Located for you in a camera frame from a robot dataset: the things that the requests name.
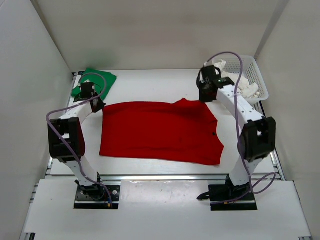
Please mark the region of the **green t shirt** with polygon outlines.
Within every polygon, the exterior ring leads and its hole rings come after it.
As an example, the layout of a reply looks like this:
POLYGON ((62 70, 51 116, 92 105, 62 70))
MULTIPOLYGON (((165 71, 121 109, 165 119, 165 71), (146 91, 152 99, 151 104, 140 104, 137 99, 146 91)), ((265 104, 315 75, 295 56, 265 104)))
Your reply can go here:
POLYGON ((99 71, 99 70, 95 70, 92 68, 87 68, 84 73, 85 74, 89 74, 86 75, 84 78, 81 79, 80 83, 84 83, 86 81, 90 81, 92 83, 94 83, 94 87, 95 90, 97 92, 97 94, 100 94, 102 92, 102 90, 105 87, 105 91, 103 92, 103 94, 100 96, 100 98, 104 101, 108 95, 108 93, 110 92, 112 86, 114 85, 114 83, 117 80, 117 76, 113 75, 110 72, 104 72, 104 71, 99 71), (104 77, 104 79, 106 80, 106 87, 105 87, 105 82, 104 80, 100 77, 97 76, 95 74, 101 75, 102 77, 104 77))

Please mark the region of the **white t shirt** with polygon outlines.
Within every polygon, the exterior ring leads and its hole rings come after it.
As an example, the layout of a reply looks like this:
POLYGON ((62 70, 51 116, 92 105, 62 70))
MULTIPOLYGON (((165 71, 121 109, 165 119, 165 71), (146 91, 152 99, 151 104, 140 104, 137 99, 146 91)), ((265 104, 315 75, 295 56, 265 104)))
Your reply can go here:
MULTIPOLYGON (((227 64, 225 60, 219 59, 212 60, 211 62, 216 68, 220 69, 222 78, 230 78, 236 84, 239 74, 224 71, 227 64)), ((259 86, 256 83, 250 84, 249 80, 243 74, 241 75, 237 91, 241 93, 245 99, 257 99, 260 96, 259 86)))

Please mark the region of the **red t shirt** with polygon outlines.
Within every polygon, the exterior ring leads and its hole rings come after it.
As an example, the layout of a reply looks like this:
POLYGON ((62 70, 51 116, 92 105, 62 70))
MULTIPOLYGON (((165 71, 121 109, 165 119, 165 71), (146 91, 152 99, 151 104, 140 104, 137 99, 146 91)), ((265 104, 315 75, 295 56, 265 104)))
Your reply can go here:
POLYGON ((205 103, 122 102, 104 107, 100 156, 206 166, 221 162, 218 120, 205 103))

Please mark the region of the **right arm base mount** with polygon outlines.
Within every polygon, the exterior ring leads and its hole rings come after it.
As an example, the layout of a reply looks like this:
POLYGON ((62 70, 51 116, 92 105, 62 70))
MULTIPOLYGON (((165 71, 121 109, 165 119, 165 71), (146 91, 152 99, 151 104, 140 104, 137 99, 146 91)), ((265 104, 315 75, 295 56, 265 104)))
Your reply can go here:
POLYGON ((210 210, 213 211, 257 211, 255 195, 251 192, 249 183, 233 186, 225 184, 210 184, 210 210))

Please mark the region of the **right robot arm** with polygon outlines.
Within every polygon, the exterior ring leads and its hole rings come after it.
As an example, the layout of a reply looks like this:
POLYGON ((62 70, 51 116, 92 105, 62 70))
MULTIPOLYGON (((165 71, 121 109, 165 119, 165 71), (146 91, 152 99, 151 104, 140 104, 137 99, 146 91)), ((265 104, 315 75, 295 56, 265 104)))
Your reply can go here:
POLYGON ((198 200, 213 200, 215 205, 236 202, 253 193, 252 174, 263 159, 275 150, 276 121, 256 111, 238 92, 229 77, 222 77, 214 65, 204 65, 198 73, 196 85, 199 100, 218 101, 234 117, 239 159, 227 175, 225 184, 201 194, 198 200))

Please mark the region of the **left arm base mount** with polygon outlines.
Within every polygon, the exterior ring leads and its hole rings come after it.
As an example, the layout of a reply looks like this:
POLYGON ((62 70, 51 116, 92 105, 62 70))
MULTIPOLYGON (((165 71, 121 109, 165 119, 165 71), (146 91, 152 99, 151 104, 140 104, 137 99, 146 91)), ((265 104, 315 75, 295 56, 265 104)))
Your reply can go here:
POLYGON ((77 189, 74 198, 74 209, 83 210, 118 210, 121 194, 120 182, 105 185, 106 189, 98 184, 83 186, 75 180, 77 189))

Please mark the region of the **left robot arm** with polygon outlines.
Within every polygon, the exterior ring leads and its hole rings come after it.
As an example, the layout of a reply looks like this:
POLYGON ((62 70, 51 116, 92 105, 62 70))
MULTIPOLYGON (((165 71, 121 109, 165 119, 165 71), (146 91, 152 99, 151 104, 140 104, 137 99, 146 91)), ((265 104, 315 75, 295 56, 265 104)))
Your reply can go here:
POLYGON ((82 131, 85 119, 106 105, 95 89, 95 84, 86 81, 80 84, 80 93, 71 107, 50 111, 46 115, 50 156, 70 168, 77 177, 78 189, 92 201, 107 197, 101 176, 85 157, 86 144, 82 131))

